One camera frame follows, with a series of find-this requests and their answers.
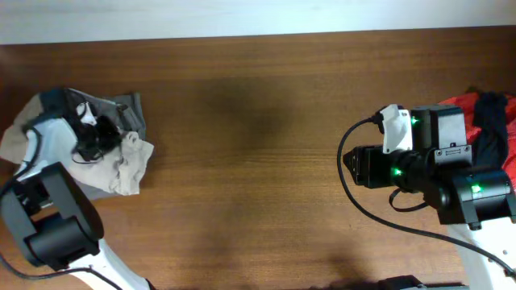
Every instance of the green led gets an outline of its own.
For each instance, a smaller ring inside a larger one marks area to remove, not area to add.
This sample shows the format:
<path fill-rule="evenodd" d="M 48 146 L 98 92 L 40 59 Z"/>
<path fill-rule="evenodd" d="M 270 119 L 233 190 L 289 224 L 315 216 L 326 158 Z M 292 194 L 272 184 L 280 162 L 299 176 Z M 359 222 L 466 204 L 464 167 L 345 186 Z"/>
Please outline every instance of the green led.
<path fill-rule="evenodd" d="M 478 185 L 478 184 L 474 184 L 474 185 L 471 186 L 471 191 L 473 193 L 479 193 L 479 192 L 482 191 L 482 187 L 480 185 Z"/>
<path fill-rule="evenodd" d="M 415 125 L 417 122 L 419 122 L 419 120 L 417 120 L 416 117 L 412 116 L 410 122 L 412 123 L 412 125 Z"/>
<path fill-rule="evenodd" d="M 403 171 L 399 170 L 398 168 L 393 168 L 393 174 L 394 176 L 400 176 L 403 174 Z"/>

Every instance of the red cloth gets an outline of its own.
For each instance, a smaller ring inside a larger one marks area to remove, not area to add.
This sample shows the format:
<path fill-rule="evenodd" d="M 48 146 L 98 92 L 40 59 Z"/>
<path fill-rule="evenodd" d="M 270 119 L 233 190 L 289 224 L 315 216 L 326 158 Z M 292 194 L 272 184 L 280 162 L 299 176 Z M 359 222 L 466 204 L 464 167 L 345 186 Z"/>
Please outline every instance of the red cloth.
<path fill-rule="evenodd" d="M 507 133 L 509 134 L 509 155 L 503 164 L 503 169 L 509 175 L 514 187 L 516 187 L 516 97 L 507 96 L 508 104 L 506 107 Z M 453 104 L 459 106 L 464 111 L 464 121 L 466 123 L 466 136 L 468 144 L 472 144 L 481 132 L 481 128 L 473 125 L 475 114 L 475 103 L 478 100 L 478 93 L 466 93 L 459 97 L 451 97 L 440 104 Z"/>

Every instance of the beige cloth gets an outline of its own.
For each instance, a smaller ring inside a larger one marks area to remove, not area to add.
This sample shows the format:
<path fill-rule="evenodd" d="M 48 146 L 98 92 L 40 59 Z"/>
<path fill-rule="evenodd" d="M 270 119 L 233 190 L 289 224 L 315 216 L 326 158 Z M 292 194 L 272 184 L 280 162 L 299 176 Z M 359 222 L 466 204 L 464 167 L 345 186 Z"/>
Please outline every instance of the beige cloth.
<path fill-rule="evenodd" d="M 16 116 L 13 125 L 4 132 L 0 143 L 0 157 L 15 164 L 23 162 L 27 137 L 22 132 L 22 126 L 42 112 L 40 97 L 36 95 Z M 80 181 L 79 185 L 86 184 L 108 193 L 137 194 L 139 182 L 144 177 L 153 150 L 154 146 L 141 140 L 136 132 L 127 132 L 121 145 L 97 163 L 72 163 L 66 168 L 75 180 Z M 78 154 L 73 159 L 83 161 Z"/>

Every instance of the black cable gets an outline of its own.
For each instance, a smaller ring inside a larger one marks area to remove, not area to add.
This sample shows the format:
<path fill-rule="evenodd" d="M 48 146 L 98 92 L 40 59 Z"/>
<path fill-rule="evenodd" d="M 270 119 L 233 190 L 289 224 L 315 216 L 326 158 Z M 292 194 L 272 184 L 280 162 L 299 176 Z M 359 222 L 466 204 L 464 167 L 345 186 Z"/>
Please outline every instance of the black cable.
<path fill-rule="evenodd" d="M 37 161 L 38 156 L 40 155 L 41 133 L 34 127 L 32 127 L 29 130 L 32 130 L 36 136 L 36 148 L 35 148 L 34 155 L 32 156 L 31 160 L 27 163 L 25 168 L 22 169 L 20 172 L 16 173 L 13 177 L 11 177 L 4 184 L 2 189 L 0 189 L 0 199 L 3 197 L 4 194 L 7 193 L 7 191 L 13 186 L 13 184 L 18 180 L 19 177 L 23 176 L 25 173 L 29 172 L 29 170 L 31 170 L 34 167 L 35 162 Z M 14 274 L 15 276 L 18 276 L 19 278 L 22 278 L 25 280 L 46 280 L 46 279 L 56 278 L 56 277 L 83 271 L 83 272 L 90 273 L 92 275 L 97 276 L 100 280 L 106 282 L 111 287 L 113 287 L 117 290 L 122 290 L 122 288 L 120 288 L 113 281 L 107 279 L 105 276 L 103 276 L 99 272 L 95 271 L 94 269 L 88 268 L 88 267 L 81 267 L 81 268 L 57 271 L 54 273 L 43 274 L 43 275 L 28 275 L 28 274 L 22 273 L 21 271 L 16 270 L 9 262 L 7 262 L 6 258 L 2 255 L 2 253 L 0 253 L 0 264 L 3 265 L 4 268 L 7 269 L 11 274 Z"/>
<path fill-rule="evenodd" d="M 393 193 L 391 193 L 389 195 L 389 204 L 390 206 L 396 210 L 397 212 L 399 213 L 411 213 L 411 212 L 414 212 L 416 210 L 420 210 L 420 209 L 424 209 L 428 206 L 428 204 L 426 202 L 423 202 L 422 204 L 420 205 L 416 205 L 416 206 L 411 206 L 409 208 L 397 208 L 396 206 L 394 206 L 394 198 L 396 198 L 396 196 L 402 191 L 401 188 L 396 188 L 394 189 Z"/>
<path fill-rule="evenodd" d="M 474 245 L 472 245 L 470 243 L 463 242 L 463 241 L 461 241 L 459 239 L 448 237 L 448 236 L 443 235 L 443 234 L 436 234 L 436 233 L 432 233 L 432 232 L 425 231 L 425 230 L 416 230 L 416 229 L 413 229 L 413 228 L 409 228 L 407 226 L 400 226 L 398 224 L 395 224 L 395 223 L 392 223 L 392 222 L 388 222 L 388 221 L 386 221 L 386 220 L 384 220 L 384 219 L 382 219 L 380 217 L 377 217 L 376 215 L 370 213 L 365 208 L 363 208 L 362 205 L 360 205 L 358 203 L 358 201 L 356 201 L 356 199 L 353 197 L 351 191 L 347 187 L 346 180 L 344 179 L 344 174 L 343 174 L 342 164 L 341 164 L 341 162 L 342 162 L 342 160 L 341 160 L 342 159 L 342 150 L 344 148 L 344 143 L 346 142 L 347 137 L 358 126 L 363 125 L 363 124 L 365 124 L 367 122 L 372 122 L 372 121 L 373 121 L 373 118 L 366 118 L 366 119 L 358 122 L 357 124 L 351 126 L 351 128 L 349 128 L 346 131 L 346 134 L 344 134 L 344 136 L 340 140 L 339 149 L 337 151 L 337 169 L 339 171 L 340 182 L 342 183 L 342 186 L 344 187 L 344 191 L 346 192 L 347 198 L 349 198 L 349 200 L 352 202 L 352 204 L 361 213 L 363 213 L 366 217 L 371 218 L 373 221 L 379 222 L 380 224 L 382 224 L 384 226 L 389 226 L 389 227 L 394 228 L 396 230 L 401 230 L 401 231 L 404 231 L 404 232 L 410 233 L 410 234 L 419 234 L 419 235 L 422 235 L 422 236 L 425 236 L 425 237 L 428 237 L 428 238 L 436 238 L 438 240 L 442 240 L 442 241 L 445 241 L 445 242 L 450 242 L 450 243 L 455 244 L 457 246 L 465 247 L 466 249 L 469 249 L 471 251 L 475 251 L 476 253 L 491 259 L 492 261 L 494 261 L 495 263 L 500 265 L 502 268 L 504 268 L 505 271 L 506 271 L 506 275 L 507 276 L 512 277 L 513 279 L 516 279 L 516 271 L 513 268 L 511 268 L 507 263 L 505 263 L 504 261 L 499 259 L 496 255 L 493 255 L 493 254 L 489 253 L 488 251 L 479 248 L 478 246 L 474 246 Z"/>

